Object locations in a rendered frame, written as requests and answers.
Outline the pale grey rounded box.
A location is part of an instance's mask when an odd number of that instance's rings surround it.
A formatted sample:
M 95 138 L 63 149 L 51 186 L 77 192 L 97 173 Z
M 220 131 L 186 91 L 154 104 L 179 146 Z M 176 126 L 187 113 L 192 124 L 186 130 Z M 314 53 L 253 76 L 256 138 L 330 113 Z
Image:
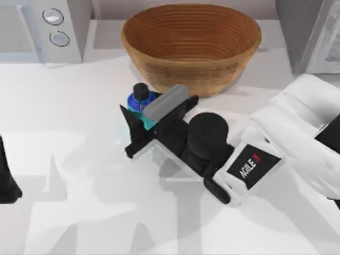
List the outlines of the pale grey rounded box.
M 189 90 L 187 86 L 178 84 L 155 99 L 142 112 L 150 121 L 158 122 L 188 97 Z

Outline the brown wooden basket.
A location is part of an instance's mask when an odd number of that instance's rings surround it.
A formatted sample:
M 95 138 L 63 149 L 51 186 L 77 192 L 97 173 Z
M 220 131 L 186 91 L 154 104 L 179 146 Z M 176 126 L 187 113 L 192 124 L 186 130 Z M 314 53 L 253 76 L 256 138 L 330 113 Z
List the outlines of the brown wooden basket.
M 249 15 L 212 4 L 166 4 L 127 19 L 121 41 L 139 74 L 157 91 L 177 84 L 209 97 L 240 78 L 262 41 Z

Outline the grey cabinet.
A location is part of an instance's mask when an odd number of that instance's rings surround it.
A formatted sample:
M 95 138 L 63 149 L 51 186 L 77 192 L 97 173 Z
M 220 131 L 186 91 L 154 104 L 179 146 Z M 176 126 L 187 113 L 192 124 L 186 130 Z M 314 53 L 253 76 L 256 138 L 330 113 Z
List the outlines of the grey cabinet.
M 340 0 L 276 0 L 292 73 L 340 74 Z

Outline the pale microwave oven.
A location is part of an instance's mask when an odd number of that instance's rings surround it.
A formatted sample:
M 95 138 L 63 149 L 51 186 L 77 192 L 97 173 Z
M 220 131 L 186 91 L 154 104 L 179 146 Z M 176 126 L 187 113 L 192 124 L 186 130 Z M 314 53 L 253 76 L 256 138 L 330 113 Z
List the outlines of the pale microwave oven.
M 42 11 L 55 8 L 64 15 L 60 25 L 49 25 Z M 0 0 L 0 63 L 81 63 L 93 13 L 91 0 Z M 49 34 L 70 37 L 57 47 Z

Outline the small round microwave knob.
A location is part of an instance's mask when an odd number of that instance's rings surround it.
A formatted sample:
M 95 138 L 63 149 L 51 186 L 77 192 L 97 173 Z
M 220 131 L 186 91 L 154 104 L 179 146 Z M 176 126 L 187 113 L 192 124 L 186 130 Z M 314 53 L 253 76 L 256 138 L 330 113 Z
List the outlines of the small round microwave knob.
M 68 34 L 62 31 L 55 31 L 49 34 L 50 42 L 57 47 L 66 47 L 70 43 L 70 37 Z

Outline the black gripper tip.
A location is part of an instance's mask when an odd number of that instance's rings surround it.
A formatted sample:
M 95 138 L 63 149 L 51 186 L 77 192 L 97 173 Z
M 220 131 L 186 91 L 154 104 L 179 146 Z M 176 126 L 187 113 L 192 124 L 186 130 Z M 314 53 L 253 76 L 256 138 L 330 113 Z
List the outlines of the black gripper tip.
M 23 192 L 11 174 L 0 135 L 0 204 L 13 204 L 22 196 Z

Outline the blue bottle with black cap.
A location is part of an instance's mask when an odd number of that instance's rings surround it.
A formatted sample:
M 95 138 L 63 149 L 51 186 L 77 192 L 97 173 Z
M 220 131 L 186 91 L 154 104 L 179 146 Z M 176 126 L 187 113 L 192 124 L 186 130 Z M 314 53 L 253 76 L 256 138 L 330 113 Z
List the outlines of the blue bottle with black cap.
M 156 125 L 155 121 L 149 120 L 145 117 L 143 110 L 158 97 L 154 91 L 150 91 L 145 83 L 139 82 L 133 86 L 133 93 L 127 98 L 128 110 L 139 120 L 143 122 L 146 130 L 150 130 Z

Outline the large round microwave knob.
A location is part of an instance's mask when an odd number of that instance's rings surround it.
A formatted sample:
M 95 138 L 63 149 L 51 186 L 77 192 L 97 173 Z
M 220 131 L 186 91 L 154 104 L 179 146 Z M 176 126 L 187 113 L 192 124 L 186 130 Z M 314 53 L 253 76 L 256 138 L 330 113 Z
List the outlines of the large round microwave knob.
M 42 18 L 43 20 L 51 25 L 51 26 L 58 26 L 64 22 L 64 15 L 63 13 L 56 9 L 56 8 L 50 8 L 47 10 L 42 11 Z

